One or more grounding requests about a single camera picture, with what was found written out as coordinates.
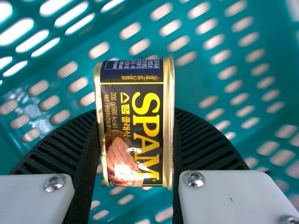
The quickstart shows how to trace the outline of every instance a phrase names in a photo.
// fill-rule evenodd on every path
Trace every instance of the spam logo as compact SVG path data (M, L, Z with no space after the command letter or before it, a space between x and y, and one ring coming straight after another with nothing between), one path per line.
M141 124L143 126L143 130L145 136L139 135L137 133L133 133L133 138L135 140L141 141L141 152L134 153L134 160L144 160L145 162L139 163L139 169L145 171L144 173L138 173L138 175L143 175L144 178L155 178L157 180L160 179L159 172L149 169L153 165L159 164L159 154L155 156L147 156L146 154L152 150L155 150L160 147L160 143L155 141L153 138L156 137L160 132L160 115L158 114L160 110L160 98L155 93L147 93L144 96L143 103L141 107L136 106L136 100L140 97L140 92L136 92L132 96L132 108L138 116L133 115L133 125ZM150 104L155 101L156 107L152 109L152 113L155 114L153 116L147 116L150 110ZM155 124L156 127L154 129L149 129L148 124Z

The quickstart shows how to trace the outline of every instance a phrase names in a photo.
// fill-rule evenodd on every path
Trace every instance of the spam can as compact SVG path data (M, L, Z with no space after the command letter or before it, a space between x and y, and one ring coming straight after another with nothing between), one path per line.
M171 189L172 56L99 62L94 68L94 86L106 185Z

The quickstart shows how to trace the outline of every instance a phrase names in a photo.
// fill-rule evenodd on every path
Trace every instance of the plastic basket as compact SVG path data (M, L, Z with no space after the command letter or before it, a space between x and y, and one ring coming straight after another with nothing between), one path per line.
M299 208L298 22L297 0L0 1L0 174L94 108L97 61L172 53L176 106L209 120L252 169L270 170ZM101 180L91 224L171 223L171 191Z

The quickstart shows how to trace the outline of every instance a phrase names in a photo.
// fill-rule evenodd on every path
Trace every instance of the screw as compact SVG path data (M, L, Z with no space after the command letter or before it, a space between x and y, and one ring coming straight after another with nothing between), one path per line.
M53 176L50 176L44 186L44 190L47 192L51 192L57 189L60 189L64 186L66 182L66 176L63 174L55 174Z
M185 180L186 184L192 187L201 187L202 185L205 184L205 178L204 176L197 171L187 171L183 179Z
M278 219L278 224L299 224L299 218L295 216L281 216Z

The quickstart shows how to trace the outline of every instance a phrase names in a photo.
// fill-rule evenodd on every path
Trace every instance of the white plastic block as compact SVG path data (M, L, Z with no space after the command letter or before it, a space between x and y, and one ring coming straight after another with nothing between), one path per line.
M283 215L299 212L264 172L201 170L201 187L185 183L181 173L178 193L184 224L274 224Z
M0 223L61 224L75 189L65 175L62 188L46 192L44 183L52 175L0 176Z

